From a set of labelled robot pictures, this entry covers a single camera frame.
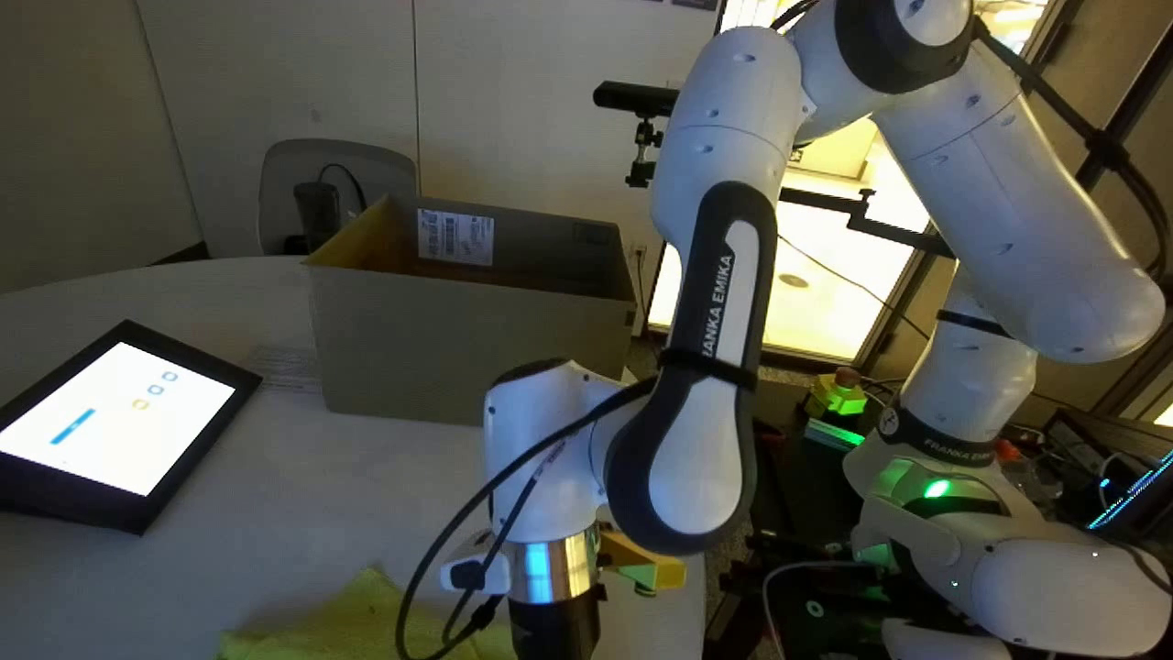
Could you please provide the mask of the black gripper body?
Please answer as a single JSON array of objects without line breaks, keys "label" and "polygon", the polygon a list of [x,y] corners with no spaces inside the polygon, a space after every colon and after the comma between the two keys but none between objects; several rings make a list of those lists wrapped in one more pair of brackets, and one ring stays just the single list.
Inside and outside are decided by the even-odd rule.
[{"label": "black gripper body", "polygon": [[562,602],[509,602],[509,642],[516,660],[594,660],[600,642],[605,592],[589,587]]}]

